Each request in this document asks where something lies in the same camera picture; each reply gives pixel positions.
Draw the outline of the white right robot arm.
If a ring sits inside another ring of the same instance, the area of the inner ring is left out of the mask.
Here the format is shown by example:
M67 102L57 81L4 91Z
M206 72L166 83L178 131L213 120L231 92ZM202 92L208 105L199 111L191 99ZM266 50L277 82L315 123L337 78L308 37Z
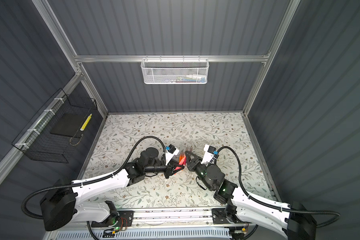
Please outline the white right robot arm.
M248 222L274 231L288 240L314 240L317 222L306 208L298 203L276 202L251 193L225 179L215 164L186 151L187 167L196 173L202 187L214 192L214 199L226 206L225 215L231 223Z

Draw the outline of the pink marker pen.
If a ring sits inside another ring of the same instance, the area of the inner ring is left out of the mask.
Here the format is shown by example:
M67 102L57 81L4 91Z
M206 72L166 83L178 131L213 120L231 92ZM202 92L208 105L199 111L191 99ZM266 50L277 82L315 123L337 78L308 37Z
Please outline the pink marker pen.
M179 156L179 165L181 165L181 166L186 165L186 155L185 154L180 154L180 156Z

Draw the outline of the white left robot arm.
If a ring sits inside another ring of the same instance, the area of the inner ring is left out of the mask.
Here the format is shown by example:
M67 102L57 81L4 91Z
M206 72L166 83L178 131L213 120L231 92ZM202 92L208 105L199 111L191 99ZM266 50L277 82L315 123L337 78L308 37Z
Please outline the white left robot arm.
M110 190L134 185L150 173L163 173L165 178L169 178L184 169L173 159L179 152L175 146L169 145L159 159L159 151L150 147L117 174L75 180L72 187L49 190L40 202L45 230L55 231L74 222L94 222L100 227L117 230L127 226L126 219L118 213L112 201L92 203L89 199Z

